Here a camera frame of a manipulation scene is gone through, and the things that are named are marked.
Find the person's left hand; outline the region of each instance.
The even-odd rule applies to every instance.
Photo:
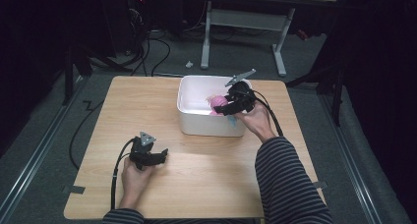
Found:
[[[147,187],[149,177],[155,166],[150,166],[141,171],[136,167],[129,157],[125,158],[125,164],[122,173],[122,182],[124,194],[120,201],[119,208],[136,209],[141,194]]]

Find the desk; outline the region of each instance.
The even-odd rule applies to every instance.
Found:
[[[285,84],[250,82],[268,100],[307,174],[317,181]],[[114,78],[74,183],[85,187],[85,192],[70,194],[66,218],[99,219],[110,209],[117,157],[123,145],[140,131],[156,137],[153,152],[169,148],[166,163],[157,167],[139,204],[144,217],[263,217],[254,166],[260,141],[249,131],[241,138],[183,134],[176,106],[179,83],[175,78]],[[123,162],[116,207],[123,194],[122,166]]]
[[[330,1],[336,0],[315,0],[315,1]],[[210,40],[210,26],[229,26],[237,28],[256,28],[279,31],[279,37],[276,44],[272,45],[272,53],[275,59],[278,74],[281,77],[286,76],[284,63],[282,61],[281,48],[284,43],[285,36],[293,19],[295,8],[290,8],[286,16],[283,15],[267,15],[260,13],[230,11],[224,9],[212,9],[211,2],[208,1],[208,8],[206,14],[206,35],[203,44],[202,53],[202,69],[209,67],[209,40]]]

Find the wrist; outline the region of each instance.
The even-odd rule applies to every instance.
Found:
[[[258,138],[261,140],[262,143],[266,142],[271,138],[275,138],[276,135],[272,131],[266,131],[264,133],[257,134]]]
[[[138,200],[139,200],[138,196],[129,196],[127,194],[124,194],[122,197],[122,200],[120,201],[119,208],[136,209]]]

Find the wooden table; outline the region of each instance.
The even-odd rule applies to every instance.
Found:
[[[109,211],[117,157],[123,145],[140,131],[156,137],[152,152],[169,148],[166,163],[158,165],[139,203],[144,217],[263,217],[254,168],[260,141],[248,130],[241,138],[183,134],[176,106],[180,81],[114,78],[74,183],[86,189],[82,195],[70,194],[64,210],[66,218],[100,219]],[[308,175],[317,181],[285,84],[250,82],[268,100]],[[123,194],[122,169],[123,162],[119,167],[116,207]]]

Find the person's right hand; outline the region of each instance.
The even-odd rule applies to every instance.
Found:
[[[145,171],[139,170],[135,162],[132,162],[129,157],[125,158],[124,165],[122,173],[124,194],[119,208],[136,209],[139,198],[147,187],[149,177],[155,166],[147,167]]]
[[[268,139],[274,138],[275,134],[270,128],[269,122],[269,112],[265,106],[259,102],[255,101],[254,109],[249,113],[236,113],[234,116],[241,120],[246,127],[254,133],[261,142],[265,142]]]

